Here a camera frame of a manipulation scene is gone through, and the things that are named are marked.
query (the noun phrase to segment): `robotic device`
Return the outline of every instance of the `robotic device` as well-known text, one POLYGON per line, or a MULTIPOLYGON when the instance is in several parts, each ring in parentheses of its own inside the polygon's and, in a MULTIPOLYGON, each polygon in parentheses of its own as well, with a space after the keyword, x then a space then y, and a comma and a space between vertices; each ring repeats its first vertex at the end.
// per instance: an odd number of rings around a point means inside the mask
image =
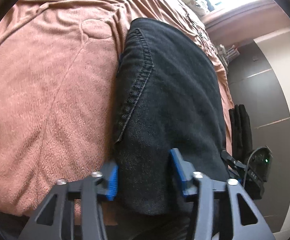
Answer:
MULTIPOLYGON (((182 196, 186 202, 193 202, 186 240, 212 239, 214 199, 219 200, 220 240, 275 240, 252 201, 253 197, 261 198, 268 178, 272 157, 267 147, 254 151, 246 164, 222 152, 223 160, 232 168, 232 178, 227 182, 195 171, 176 148, 170 150, 170 156, 182 196)), ((117 175, 117 165, 110 162, 79 181, 58 179, 30 217, 19 240, 74 240, 75 199, 81 199, 82 239, 107 240, 101 202, 112 201, 116 196, 117 175)))

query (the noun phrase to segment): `screw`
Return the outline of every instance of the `screw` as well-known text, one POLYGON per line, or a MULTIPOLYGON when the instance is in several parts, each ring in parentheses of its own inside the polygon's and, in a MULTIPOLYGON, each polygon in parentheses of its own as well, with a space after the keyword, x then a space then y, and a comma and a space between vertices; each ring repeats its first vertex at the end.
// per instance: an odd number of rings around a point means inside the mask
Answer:
POLYGON ((203 174, 199 171, 194 171, 192 173, 193 177, 196 178, 196 179, 201 179, 203 177, 203 174))
POLYGON ((57 179, 56 184, 57 185, 65 185, 67 183, 66 179, 57 179))
POLYGON ((236 180, 236 179, 229 179, 229 180, 227 181, 227 183, 228 183, 229 185, 235 186, 235 185, 238 184, 238 180, 236 180))
POLYGON ((92 172, 92 177, 93 178, 100 178, 103 176, 103 173, 101 173, 100 171, 94 171, 92 172))

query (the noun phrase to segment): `blanket wrinkle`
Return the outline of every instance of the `blanket wrinkle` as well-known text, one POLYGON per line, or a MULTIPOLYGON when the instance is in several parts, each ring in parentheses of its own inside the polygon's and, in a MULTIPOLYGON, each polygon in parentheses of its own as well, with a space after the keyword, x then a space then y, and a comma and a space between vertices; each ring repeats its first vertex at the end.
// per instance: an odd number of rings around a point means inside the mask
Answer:
POLYGON ((109 158, 118 57, 138 17, 178 28, 208 55, 231 152, 226 72, 181 0, 19 0, 0 22, 0 211, 30 215, 56 179, 82 179, 109 158))

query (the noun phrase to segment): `jeans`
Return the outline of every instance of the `jeans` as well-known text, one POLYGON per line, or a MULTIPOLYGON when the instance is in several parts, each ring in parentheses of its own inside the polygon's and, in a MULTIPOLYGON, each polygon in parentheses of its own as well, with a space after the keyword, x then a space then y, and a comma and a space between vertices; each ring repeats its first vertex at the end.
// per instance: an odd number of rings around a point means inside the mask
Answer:
POLYGON ((187 36, 165 23, 131 23, 116 80, 113 155, 118 198, 148 215, 184 210, 169 150, 211 179, 226 181, 225 122, 213 64, 187 36))

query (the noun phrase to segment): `black clamp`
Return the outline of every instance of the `black clamp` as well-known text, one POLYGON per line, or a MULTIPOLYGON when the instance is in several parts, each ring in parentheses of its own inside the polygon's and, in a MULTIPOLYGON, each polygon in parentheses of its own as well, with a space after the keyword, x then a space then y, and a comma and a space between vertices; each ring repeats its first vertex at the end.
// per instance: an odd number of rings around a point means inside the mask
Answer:
POLYGON ((58 179, 20 234, 19 240, 73 240, 74 200, 81 199, 82 240, 107 240, 101 202, 117 194, 118 167, 103 165, 85 179, 58 179))
POLYGON ((186 240, 212 239, 214 199, 219 199, 220 240, 275 240, 238 180, 212 180, 184 161, 177 148, 170 154, 182 195, 186 202, 194 203, 186 240))

